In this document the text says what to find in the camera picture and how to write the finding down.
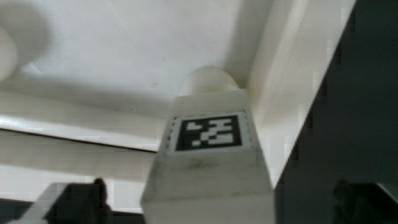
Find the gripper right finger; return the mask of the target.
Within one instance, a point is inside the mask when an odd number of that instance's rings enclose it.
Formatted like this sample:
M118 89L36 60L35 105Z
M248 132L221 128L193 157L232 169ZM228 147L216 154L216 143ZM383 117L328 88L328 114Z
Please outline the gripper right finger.
M340 180L331 190L331 224L398 224L398 185Z

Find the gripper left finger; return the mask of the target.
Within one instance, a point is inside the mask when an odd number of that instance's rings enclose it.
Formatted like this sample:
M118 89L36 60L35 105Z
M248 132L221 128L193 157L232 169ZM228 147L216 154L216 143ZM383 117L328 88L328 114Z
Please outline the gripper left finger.
M108 224L106 185L100 178L90 183L52 183L15 224Z

